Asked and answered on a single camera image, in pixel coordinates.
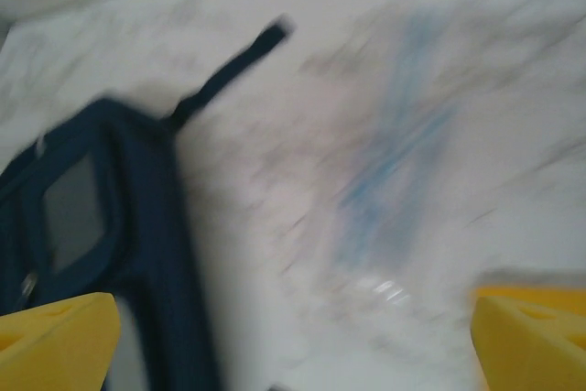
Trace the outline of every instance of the yellow object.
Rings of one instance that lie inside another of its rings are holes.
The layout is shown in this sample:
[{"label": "yellow object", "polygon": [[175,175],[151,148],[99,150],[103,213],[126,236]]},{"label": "yellow object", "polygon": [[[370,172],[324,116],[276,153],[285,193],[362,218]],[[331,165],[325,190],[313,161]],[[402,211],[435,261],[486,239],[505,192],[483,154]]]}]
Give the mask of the yellow object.
[{"label": "yellow object", "polygon": [[480,297],[508,297],[586,316],[586,289],[583,288],[483,286],[474,295],[474,301]]},{"label": "yellow object", "polygon": [[586,318],[504,297],[478,299],[472,341],[492,391],[586,389]]},{"label": "yellow object", "polygon": [[99,391],[119,336],[107,293],[0,317],[0,391]]}]

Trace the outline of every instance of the dark blue bag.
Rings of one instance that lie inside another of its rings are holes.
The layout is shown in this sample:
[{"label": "dark blue bag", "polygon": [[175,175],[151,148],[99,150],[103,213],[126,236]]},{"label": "dark blue bag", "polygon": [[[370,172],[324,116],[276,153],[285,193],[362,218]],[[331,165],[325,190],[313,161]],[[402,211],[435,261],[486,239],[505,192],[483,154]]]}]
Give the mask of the dark blue bag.
[{"label": "dark blue bag", "polygon": [[286,35],[268,27],[163,120],[103,97],[18,155],[0,176],[0,314],[111,292],[136,317],[151,389],[222,389],[174,136]]}]

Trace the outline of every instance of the navy fabric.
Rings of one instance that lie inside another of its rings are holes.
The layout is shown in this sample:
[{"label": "navy fabric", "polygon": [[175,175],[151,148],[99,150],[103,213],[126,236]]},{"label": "navy fabric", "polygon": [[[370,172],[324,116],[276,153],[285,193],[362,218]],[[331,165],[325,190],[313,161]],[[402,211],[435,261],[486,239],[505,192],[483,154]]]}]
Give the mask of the navy fabric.
[{"label": "navy fabric", "polygon": [[[27,307],[111,292],[124,297],[136,317],[151,389],[221,390],[174,135],[286,34],[279,24],[266,29],[162,121],[103,97],[49,132],[41,155],[33,145],[16,157],[0,176],[0,314],[15,311],[21,283],[31,273],[38,282]],[[105,234],[55,273],[41,199],[86,155],[92,157]]]}]

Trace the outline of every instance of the marble floor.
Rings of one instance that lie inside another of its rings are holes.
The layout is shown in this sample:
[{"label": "marble floor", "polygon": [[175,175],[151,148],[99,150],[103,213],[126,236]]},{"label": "marble floor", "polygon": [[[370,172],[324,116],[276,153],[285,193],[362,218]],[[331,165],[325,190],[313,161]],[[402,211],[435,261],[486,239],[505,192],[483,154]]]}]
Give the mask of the marble floor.
[{"label": "marble floor", "polygon": [[[165,114],[282,14],[288,43],[178,139],[229,389],[478,389],[479,276],[586,270],[586,0],[95,1],[11,29],[0,167],[104,91]],[[435,44],[418,53],[418,106],[454,110],[424,221],[388,274],[418,305],[332,308],[298,256],[316,246],[323,182],[346,175],[332,157],[359,149],[397,91],[421,15]],[[140,389],[131,322],[113,389]]]}]

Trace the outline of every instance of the bag strap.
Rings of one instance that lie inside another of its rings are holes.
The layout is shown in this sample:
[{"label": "bag strap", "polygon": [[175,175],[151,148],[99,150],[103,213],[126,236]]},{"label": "bag strap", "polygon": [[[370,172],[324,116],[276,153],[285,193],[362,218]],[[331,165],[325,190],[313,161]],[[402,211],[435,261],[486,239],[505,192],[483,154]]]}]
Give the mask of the bag strap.
[{"label": "bag strap", "polygon": [[172,114],[163,118],[163,124],[177,133],[189,119],[205,107],[213,97],[243,71],[273,50],[288,36],[282,19],[267,27],[255,41],[218,69],[197,92],[183,98]]}]

